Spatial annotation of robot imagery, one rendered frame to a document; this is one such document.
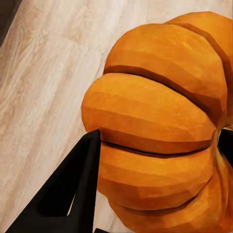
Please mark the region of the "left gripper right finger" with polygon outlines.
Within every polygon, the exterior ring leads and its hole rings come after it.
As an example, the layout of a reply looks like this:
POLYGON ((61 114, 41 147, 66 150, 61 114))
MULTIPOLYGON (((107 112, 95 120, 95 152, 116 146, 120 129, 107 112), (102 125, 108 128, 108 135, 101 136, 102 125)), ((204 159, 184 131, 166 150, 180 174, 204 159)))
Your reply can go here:
POLYGON ((227 129, 221 130, 218 147, 233 167, 233 131, 227 129))

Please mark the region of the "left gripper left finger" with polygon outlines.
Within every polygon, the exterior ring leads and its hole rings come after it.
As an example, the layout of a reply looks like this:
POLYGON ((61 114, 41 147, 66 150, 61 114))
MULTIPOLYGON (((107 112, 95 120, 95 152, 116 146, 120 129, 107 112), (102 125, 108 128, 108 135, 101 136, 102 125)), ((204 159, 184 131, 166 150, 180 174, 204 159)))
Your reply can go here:
POLYGON ((6 233, 92 233, 100 149, 84 134, 6 233))

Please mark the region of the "pumpkin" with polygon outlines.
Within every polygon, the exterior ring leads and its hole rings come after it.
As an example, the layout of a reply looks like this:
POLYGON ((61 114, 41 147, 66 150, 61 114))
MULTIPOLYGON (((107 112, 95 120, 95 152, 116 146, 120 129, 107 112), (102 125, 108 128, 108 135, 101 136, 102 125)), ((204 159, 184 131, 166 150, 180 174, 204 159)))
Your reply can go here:
POLYGON ((97 190, 135 233, 233 231, 233 20, 191 12, 127 31, 81 104, 97 190))

